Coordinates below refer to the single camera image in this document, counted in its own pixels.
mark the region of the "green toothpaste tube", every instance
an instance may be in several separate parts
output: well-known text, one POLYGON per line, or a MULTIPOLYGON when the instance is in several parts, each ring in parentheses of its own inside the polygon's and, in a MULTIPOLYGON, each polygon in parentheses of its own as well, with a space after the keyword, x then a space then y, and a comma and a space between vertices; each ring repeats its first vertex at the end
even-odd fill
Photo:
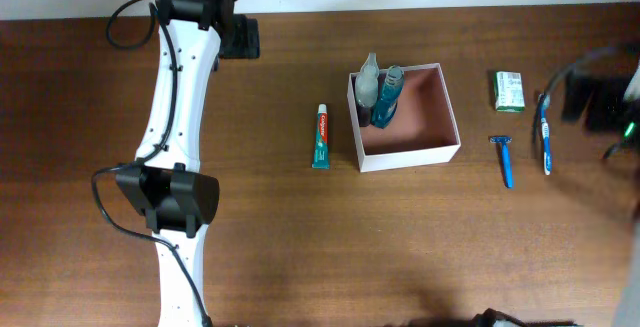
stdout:
POLYGON ((318 123, 316 124, 316 151, 313 155, 313 168, 329 169, 327 106, 318 106, 318 123))

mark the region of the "colgate logo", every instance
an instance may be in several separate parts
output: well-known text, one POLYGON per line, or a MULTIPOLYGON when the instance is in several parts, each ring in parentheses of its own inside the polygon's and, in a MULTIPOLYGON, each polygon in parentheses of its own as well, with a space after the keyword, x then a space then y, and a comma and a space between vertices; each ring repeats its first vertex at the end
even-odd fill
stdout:
POLYGON ((322 140, 325 143, 327 142, 326 126, 327 126, 327 115, 323 113, 322 115, 320 115, 320 122, 318 122, 318 129, 320 130, 320 136, 322 136, 322 140))

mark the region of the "open cardboard box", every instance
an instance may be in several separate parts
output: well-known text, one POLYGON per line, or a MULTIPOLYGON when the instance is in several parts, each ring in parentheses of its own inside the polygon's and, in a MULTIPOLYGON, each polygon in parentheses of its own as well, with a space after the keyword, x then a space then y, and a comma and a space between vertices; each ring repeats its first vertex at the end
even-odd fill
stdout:
MULTIPOLYGON (((439 63, 403 67, 405 84, 398 109, 385 129, 360 128, 355 84, 349 74, 347 99, 360 172, 449 162, 460 148, 460 135, 439 63)), ((380 70, 382 85, 387 70, 380 70)))

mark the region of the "green light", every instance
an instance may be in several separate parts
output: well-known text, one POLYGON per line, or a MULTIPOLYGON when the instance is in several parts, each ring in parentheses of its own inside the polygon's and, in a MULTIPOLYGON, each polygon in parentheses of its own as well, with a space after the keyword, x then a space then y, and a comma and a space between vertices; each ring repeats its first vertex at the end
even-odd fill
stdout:
POLYGON ((633 130, 636 128, 636 124, 634 122, 629 123, 629 127, 627 127, 627 131, 624 133, 624 138, 629 138, 633 130))

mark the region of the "bottle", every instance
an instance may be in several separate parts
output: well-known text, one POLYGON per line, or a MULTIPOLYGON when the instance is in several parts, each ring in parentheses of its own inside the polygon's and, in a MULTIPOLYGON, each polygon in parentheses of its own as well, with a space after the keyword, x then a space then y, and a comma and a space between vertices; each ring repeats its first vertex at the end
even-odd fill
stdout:
POLYGON ((367 61, 356 77, 356 110, 360 127, 367 127, 371 124, 371 113, 378 100, 379 74, 380 69, 376 63, 376 54, 369 53, 367 61))
POLYGON ((404 87, 404 71, 398 66, 391 66, 387 71, 371 118, 374 126, 385 128, 389 125, 398 108, 398 97, 402 87, 404 87))

